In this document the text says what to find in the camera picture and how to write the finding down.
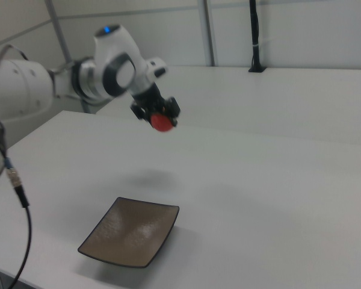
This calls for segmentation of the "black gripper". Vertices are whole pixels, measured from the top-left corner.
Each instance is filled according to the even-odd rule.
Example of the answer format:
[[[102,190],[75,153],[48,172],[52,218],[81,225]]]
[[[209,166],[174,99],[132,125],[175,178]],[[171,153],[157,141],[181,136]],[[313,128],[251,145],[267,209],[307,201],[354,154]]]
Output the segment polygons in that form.
[[[130,109],[138,120],[149,121],[149,114],[166,114],[170,123],[176,127],[180,115],[180,107],[174,97],[165,100],[156,84],[152,84],[149,89],[133,95],[133,102]]]

